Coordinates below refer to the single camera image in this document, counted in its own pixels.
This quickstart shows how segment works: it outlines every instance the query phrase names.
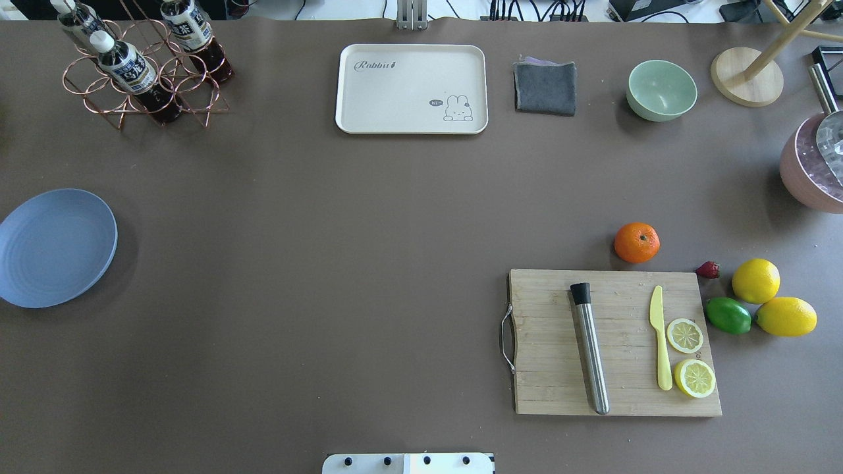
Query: blue plate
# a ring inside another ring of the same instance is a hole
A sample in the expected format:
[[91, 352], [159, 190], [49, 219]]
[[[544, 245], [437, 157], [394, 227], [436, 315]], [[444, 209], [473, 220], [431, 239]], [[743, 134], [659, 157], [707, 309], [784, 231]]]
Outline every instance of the blue plate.
[[116, 249], [117, 222], [102, 199], [81, 189], [40, 194], [0, 224], [0, 297], [24, 308], [74, 299]]

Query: white bottle cap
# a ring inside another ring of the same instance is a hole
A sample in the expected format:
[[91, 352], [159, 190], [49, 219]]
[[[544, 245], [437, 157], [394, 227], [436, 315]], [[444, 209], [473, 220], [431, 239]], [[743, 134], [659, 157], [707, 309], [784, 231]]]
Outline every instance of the white bottle cap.
[[112, 38], [111, 35], [102, 30], [95, 31], [91, 35], [90, 40], [91, 46], [93, 46], [94, 49], [99, 52], [108, 52], [111, 51], [111, 48], [114, 47], [114, 38]]
[[58, 13], [70, 13], [76, 8], [76, 2], [74, 0], [50, 0], [50, 3], [53, 4], [53, 8]]

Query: bottle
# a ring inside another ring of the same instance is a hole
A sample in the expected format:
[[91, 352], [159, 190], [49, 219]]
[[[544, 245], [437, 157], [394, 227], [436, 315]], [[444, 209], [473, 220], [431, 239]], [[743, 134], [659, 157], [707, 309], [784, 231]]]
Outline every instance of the bottle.
[[202, 16], [195, 0], [164, 0], [161, 3], [161, 16], [181, 47], [193, 55], [190, 58], [197, 70], [207, 68], [208, 75], [217, 83], [224, 83], [234, 76], [231, 63], [214, 38], [211, 25]]
[[174, 92], [158, 83], [158, 71], [131, 43], [115, 40], [104, 31], [91, 35], [91, 46], [99, 52], [99, 68], [108, 73], [121, 89], [132, 94], [159, 123], [181, 115], [183, 102]]
[[74, 0], [50, 0], [50, 3], [58, 12], [57, 19], [62, 24], [62, 29], [80, 50], [96, 54], [91, 47], [90, 36], [95, 31], [104, 31], [111, 35], [103, 20], [88, 5], [76, 3]]

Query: wooden cutting board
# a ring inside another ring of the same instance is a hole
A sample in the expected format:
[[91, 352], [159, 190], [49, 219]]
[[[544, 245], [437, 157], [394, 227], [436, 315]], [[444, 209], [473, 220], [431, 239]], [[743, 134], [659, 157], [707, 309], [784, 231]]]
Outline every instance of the wooden cutting board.
[[694, 273], [512, 270], [509, 273], [515, 336], [515, 412], [597, 415], [588, 403], [584, 365], [575, 331], [570, 286], [591, 284], [592, 307], [609, 392], [609, 415], [719, 417], [717, 388], [691, 398], [656, 383], [656, 332], [650, 326], [652, 290], [664, 288], [664, 323], [694, 321], [704, 342], [696, 354], [668, 344], [670, 367], [698, 358], [714, 369], [700, 289]]

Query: rabbit cartoon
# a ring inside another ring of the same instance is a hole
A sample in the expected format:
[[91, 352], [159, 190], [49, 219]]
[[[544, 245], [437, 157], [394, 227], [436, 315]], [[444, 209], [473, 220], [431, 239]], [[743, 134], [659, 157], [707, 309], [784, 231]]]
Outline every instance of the rabbit cartoon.
[[448, 96], [448, 106], [445, 108], [445, 121], [473, 121], [471, 116], [471, 106], [469, 105], [469, 98], [464, 95], [459, 97], [456, 95]]

